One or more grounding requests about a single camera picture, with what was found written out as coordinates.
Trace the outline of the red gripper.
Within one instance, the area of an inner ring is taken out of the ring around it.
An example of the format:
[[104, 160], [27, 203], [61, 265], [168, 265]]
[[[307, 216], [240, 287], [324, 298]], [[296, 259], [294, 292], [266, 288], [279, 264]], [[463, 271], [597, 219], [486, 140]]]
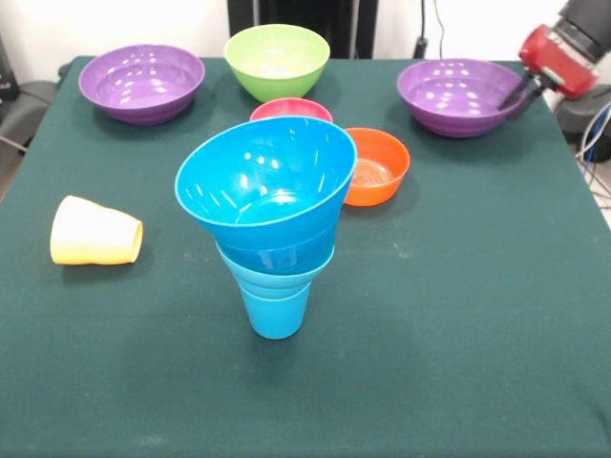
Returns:
[[[542, 96], [544, 87], [576, 99], [591, 90], [598, 78], [595, 65], [546, 25], [538, 26], [527, 36], [518, 56], [528, 71], [497, 106], [503, 111], [518, 101], [510, 117], [520, 117]], [[532, 74], [539, 77], [544, 87], [537, 86], [521, 96], [533, 79]]]

